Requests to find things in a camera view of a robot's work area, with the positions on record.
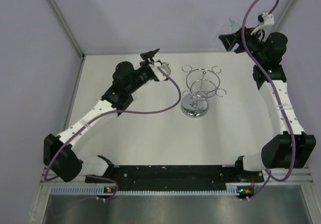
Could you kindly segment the clear wine glass two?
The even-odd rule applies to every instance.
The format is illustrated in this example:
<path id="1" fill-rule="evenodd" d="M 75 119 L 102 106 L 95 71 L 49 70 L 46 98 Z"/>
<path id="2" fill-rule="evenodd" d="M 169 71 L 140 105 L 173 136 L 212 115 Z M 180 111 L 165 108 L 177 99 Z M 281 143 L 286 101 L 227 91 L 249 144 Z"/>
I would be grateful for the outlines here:
<path id="1" fill-rule="evenodd" d="M 230 17 L 229 21 L 226 22 L 218 31 L 217 36 L 233 34 L 242 27 L 242 18 Z"/>

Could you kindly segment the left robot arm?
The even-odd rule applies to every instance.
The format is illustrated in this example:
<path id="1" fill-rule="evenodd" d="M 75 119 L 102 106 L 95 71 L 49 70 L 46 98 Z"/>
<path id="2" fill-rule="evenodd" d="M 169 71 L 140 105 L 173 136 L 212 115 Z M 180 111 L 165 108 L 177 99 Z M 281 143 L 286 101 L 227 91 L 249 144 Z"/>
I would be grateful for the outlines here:
<path id="1" fill-rule="evenodd" d="M 113 178 L 112 163 L 98 155 L 80 160 L 79 152 L 89 139 L 108 121 L 118 117 L 133 102 L 133 93 L 147 82 L 160 81 L 162 74 L 158 68 L 161 61 L 153 57 L 159 50 L 141 53 L 138 68 L 123 61 L 117 64 L 112 75 L 112 85 L 97 104 L 74 125 L 59 133 L 49 134 L 44 139 L 44 164 L 64 182 L 70 182 L 78 175 L 96 175 L 101 181 Z"/>

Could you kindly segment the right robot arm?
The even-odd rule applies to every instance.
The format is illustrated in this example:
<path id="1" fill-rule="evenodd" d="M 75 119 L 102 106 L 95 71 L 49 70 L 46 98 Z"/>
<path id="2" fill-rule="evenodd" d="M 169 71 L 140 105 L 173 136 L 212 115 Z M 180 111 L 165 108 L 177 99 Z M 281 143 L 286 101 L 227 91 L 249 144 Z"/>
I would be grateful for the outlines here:
<path id="1" fill-rule="evenodd" d="M 300 125 L 287 93 L 287 78 L 280 63 L 288 38 L 273 32 L 262 40 L 264 35 L 263 30 L 253 33 L 253 28 L 245 29 L 247 47 L 258 61 L 253 79 L 268 109 L 272 139 L 258 153 L 238 157 L 234 176 L 241 182 L 247 181 L 253 171 L 303 168 L 316 146 L 315 136 L 308 135 Z"/>

